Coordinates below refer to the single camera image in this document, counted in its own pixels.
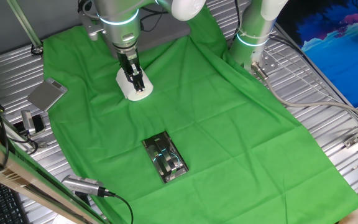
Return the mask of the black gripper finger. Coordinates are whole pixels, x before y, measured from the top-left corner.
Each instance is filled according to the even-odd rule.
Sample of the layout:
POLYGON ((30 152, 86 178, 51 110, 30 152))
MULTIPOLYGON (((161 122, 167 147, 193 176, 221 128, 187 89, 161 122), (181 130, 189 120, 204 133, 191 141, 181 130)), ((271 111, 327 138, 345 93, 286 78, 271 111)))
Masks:
POLYGON ((135 63, 131 65, 131 69, 132 71, 129 74, 130 81, 132 82, 136 92, 141 93, 145 89, 142 69, 138 67, 135 63))

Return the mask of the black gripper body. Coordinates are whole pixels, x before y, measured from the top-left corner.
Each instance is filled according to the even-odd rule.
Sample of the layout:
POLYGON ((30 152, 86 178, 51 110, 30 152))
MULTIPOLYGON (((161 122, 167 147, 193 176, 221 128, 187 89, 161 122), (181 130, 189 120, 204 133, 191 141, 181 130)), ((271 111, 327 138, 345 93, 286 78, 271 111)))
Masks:
POLYGON ((136 47, 129 49, 116 49, 121 68, 126 75, 137 74, 139 71, 139 54, 136 47))

